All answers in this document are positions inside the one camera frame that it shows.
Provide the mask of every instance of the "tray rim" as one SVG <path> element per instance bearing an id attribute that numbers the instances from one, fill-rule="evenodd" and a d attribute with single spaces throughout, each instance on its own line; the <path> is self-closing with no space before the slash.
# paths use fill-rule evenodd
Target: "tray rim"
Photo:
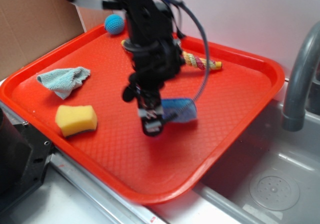
<path id="1" fill-rule="evenodd" d="M 198 168 L 194 173 L 192 173 L 189 176 L 186 182 L 182 183 L 177 188 L 174 188 L 173 190 L 162 194 L 150 195 L 137 193 L 129 186 L 124 184 L 117 177 L 115 177 L 112 173 L 107 172 L 102 167 L 97 165 L 83 152 L 73 149 L 73 147 L 69 145 L 64 138 L 59 137 L 50 128 L 48 128 L 46 125 L 42 124 L 40 121 L 35 119 L 31 113 L 27 112 L 13 100 L 11 100 L 10 96 L 11 92 L 15 89 L 15 87 L 17 87 L 19 83 L 21 83 L 24 80 L 27 80 L 38 71 L 41 71 L 44 68 L 50 66 L 53 62 L 58 61 L 65 55 L 74 52 L 79 47 L 82 47 L 83 45 L 89 43 L 93 38 L 97 38 L 102 34 L 105 34 L 105 32 L 106 31 L 104 30 L 104 25 L 98 25 L 90 31 L 79 35 L 78 37 L 72 39 L 71 41 L 54 49 L 53 51 L 31 62 L 22 69 L 16 71 L 11 76 L 9 76 L 0 86 L 0 100 L 3 103 L 5 103 L 9 108 L 11 108 L 14 112 L 20 115 L 23 119 L 32 123 L 42 133 L 45 133 L 45 135 L 49 139 L 51 139 L 53 143 L 62 143 L 63 145 L 57 145 L 58 149 L 66 153 L 68 156 L 70 156 L 72 159 L 74 159 L 77 163 L 86 168 L 89 172 L 98 177 L 100 180 L 101 177 L 103 177 L 103 180 L 101 181 L 104 182 L 106 185 L 110 186 L 114 191 L 118 192 L 119 194 L 133 202 L 137 202 L 143 205 L 167 202 L 190 190 L 197 183 L 197 181 L 205 174 L 205 171 L 207 171 L 212 165 L 214 165 L 215 161 L 224 153 L 226 149 L 229 148 L 230 145 L 232 145 L 233 141 L 239 136 L 239 134 L 265 108 L 265 106 L 272 100 L 274 95 L 282 88 L 285 82 L 284 71 L 282 70 L 281 66 L 275 61 L 249 52 L 241 51 L 238 49 L 210 42 L 210 53 L 211 55 L 213 54 L 213 56 L 215 57 L 224 55 L 224 57 L 227 57 L 230 60 L 232 59 L 232 63 L 236 63 L 233 59 L 239 59 L 240 57 L 244 60 L 255 59 L 257 62 L 261 63 L 261 65 L 259 66 L 248 68 L 257 70 L 265 74 L 271 81 L 271 88 L 265 94 L 265 96 L 257 103 L 257 105 L 236 125 L 236 127 L 228 134 L 228 136 L 223 141 L 221 141 L 220 144 L 202 162 L 200 168 Z M 182 41 L 182 46 L 183 48 L 192 49 L 196 52 L 203 52 L 203 49 L 195 48 L 200 47 L 200 45 L 202 47 L 202 43 L 203 42 L 200 39 L 187 37 L 185 41 Z"/>

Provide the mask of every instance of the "sink drain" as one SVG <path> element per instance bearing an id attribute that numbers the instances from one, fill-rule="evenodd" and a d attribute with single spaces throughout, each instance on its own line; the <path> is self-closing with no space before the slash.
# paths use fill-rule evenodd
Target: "sink drain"
<path id="1" fill-rule="evenodd" d="M 300 191 L 291 177 L 272 170 L 253 177 L 250 194 L 260 206 L 273 211 L 283 211 L 297 203 Z"/>

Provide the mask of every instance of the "rope toy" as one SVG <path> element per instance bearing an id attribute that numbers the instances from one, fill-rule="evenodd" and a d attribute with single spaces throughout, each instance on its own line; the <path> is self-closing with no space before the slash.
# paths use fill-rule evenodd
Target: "rope toy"
<path id="1" fill-rule="evenodd" d="M 182 52 L 183 58 L 187 66 L 192 66 L 194 68 L 199 68 L 201 70 L 205 70 L 207 66 L 207 60 L 205 58 L 199 58 L 191 53 L 187 53 L 185 51 Z M 222 69 L 222 62 L 209 60 L 210 70 L 220 70 Z"/>

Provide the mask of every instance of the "black cable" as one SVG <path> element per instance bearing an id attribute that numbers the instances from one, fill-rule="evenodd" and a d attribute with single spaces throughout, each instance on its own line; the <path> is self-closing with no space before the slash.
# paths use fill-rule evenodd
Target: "black cable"
<path id="1" fill-rule="evenodd" d="M 168 7 L 168 9 L 170 9 L 171 10 L 171 7 L 170 7 L 170 3 L 167 3 L 167 2 L 164 2 L 164 4 Z M 179 8 L 179 6 L 176 6 L 176 5 L 174 5 L 176 8 L 177 8 L 177 10 L 178 10 L 178 14 L 179 14 L 179 23 L 177 23 L 177 21 L 176 21 L 176 18 L 175 18 L 175 15 L 172 13 L 172 15 L 171 15 L 171 17 L 172 17 L 172 19 L 173 19 L 173 22 L 174 22 L 174 24 L 175 24 L 175 28 L 176 28 L 176 34 L 177 34 L 177 37 L 179 38 L 179 39 L 183 39 L 186 35 L 184 35 L 182 32 L 181 32 L 181 20 L 182 20 L 182 16 L 181 16 L 181 11 L 180 11 L 180 8 Z"/>
<path id="2" fill-rule="evenodd" d="M 181 7 L 181 9 L 183 9 L 188 15 L 189 17 L 193 20 L 193 22 L 196 24 L 201 36 L 202 36 L 202 40 L 204 43 L 204 47 L 205 47 L 205 57 L 206 57 L 206 71 L 205 71 L 205 75 L 204 75 L 204 79 L 202 81 L 202 84 L 198 90 L 198 92 L 195 94 L 194 98 L 192 99 L 193 102 L 196 102 L 199 97 L 201 96 L 207 81 L 208 81 L 208 77 L 209 77 L 209 73 L 210 73 L 210 51 L 209 51 L 209 45 L 208 45 L 208 41 L 207 41 L 207 36 L 205 33 L 204 28 L 202 27 L 201 23 L 198 21 L 198 19 L 196 18 L 196 16 L 191 12 L 191 10 L 183 3 L 183 1 L 178 1 L 178 0 L 162 0 L 163 2 L 169 2 L 175 6 L 179 6 Z M 188 104 L 186 104 L 184 107 L 180 108 L 179 110 L 177 110 L 176 112 L 172 113 L 169 115 L 169 117 L 167 117 L 166 119 L 163 119 L 161 121 L 161 124 L 164 125 L 167 122 L 172 121 L 174 118 L 176 118 L 180 113 L 184 112 L 190 105 L 193 104 L 193 102 L 189 102 Z"/>
<path id="3" fill-rule="evenodd" d="M 181 27 L 182 27 L 182 14 L 181 14 L 181 10 L 180 10 L 179 6 L 177 6 L 177 9 L 178 9 L 178 16 L 179 16 L 178 27 L 179 27 L 179 29 L 181 29 Z"/>

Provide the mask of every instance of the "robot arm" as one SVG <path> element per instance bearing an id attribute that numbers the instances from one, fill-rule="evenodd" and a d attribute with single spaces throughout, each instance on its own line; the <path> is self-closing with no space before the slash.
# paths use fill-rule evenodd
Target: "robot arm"
<path id="1" fill-rule="evenodd" d="M 129 39 L 124 48 L 132 53 L 134 73 L 123 92 L 126 102 L 137 100 L 143 132 L 155 136 L 163 129 L 160 89 L 174 78 L 185 63 L 182 50 L 173 38 L 172 11 L 153 0 L 67 0 L 93 9 L 124 9 Z"/>

